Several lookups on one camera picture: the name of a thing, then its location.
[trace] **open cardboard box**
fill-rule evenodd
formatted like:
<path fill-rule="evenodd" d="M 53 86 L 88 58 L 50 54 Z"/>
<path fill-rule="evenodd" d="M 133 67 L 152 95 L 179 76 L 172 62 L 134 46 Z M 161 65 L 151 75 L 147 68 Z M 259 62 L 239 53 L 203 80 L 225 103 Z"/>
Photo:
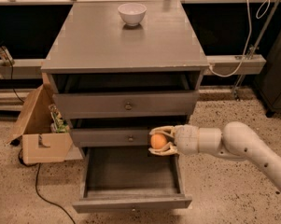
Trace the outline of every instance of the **open cardboard box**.
<path fill-rule="evenodd" d="M 22 156 L 26 164 L 82 159 L 69 133 L 51 133 L 53 104 L 50 89 L 42 85 L 31 91 L 22 107 L 8 142 L 22 136 Z"/>

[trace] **white robotic arm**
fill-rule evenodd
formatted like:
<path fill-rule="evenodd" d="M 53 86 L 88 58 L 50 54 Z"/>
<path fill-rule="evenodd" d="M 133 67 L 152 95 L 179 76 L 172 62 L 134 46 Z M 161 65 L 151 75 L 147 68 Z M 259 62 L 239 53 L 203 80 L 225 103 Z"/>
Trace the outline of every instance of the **white robotic arm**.
<path fill-rule="evenodd" d="M 281 191 L 281 157 L 244 123 L 231 122 L 223 132 L 218 128 L 179 125 L 156 128 L 150 132 L 154 133 L 164 134 L 169 141 L 162 149 L 150 148 L 155 155 L 207 153 L 231 161 L 249 160 Z"/>

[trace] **floor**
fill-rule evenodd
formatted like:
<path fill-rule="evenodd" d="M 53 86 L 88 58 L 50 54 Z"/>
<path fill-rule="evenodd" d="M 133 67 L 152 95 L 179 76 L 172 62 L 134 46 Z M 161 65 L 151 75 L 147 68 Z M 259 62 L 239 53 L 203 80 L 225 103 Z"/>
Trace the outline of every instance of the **floor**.
<path fill-rule="evenodd" d="M 222 129 L 230 121 L 242 121 L 281 156 L 281 113 L 268 119 L 251 89 L 239 94 L 241 101 L 235 101 L 229 90 L 201 90 L 190 123 Z M 37 197 L 37 167 L 20 165 L 21 147 L 7 144 L 13 123 L 0 120 L 0 223 L 71 223 L 63 211 Z M 38 189 L 76 223 L 281 223 L 281 194 L 250 162 L 181 155 L 180 167 L 186 193 L 193 199 L 182 210 L 77 214 L 72 203 L 78 200 L 83 161 L 43 164 Z"/>

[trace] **cabinet top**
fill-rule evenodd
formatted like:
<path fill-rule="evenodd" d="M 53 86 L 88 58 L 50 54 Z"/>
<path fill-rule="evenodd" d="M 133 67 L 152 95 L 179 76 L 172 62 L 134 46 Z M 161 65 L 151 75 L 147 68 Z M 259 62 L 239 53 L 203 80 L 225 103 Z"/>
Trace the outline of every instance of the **cabinet top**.
<path fill-rule="evenodd" d="M 122 2 L 75 3 L 42 71 L 105 73 L 201 70 L 204 51 L 179 1 L 141 1 L 145 18 L 127 26 Z"/>

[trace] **white bowl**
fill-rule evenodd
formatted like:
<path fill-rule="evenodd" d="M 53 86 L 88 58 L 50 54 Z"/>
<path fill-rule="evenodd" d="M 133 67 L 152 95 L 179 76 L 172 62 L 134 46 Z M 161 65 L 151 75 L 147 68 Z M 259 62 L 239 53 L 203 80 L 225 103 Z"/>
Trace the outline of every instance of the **white bowl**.
<path fill-rule="evenodd" d="M 119 14 L 129 26 L 138 25 L 146 15 L 147 7 L 142 4 L 129 3 L 119 6 Z"/>

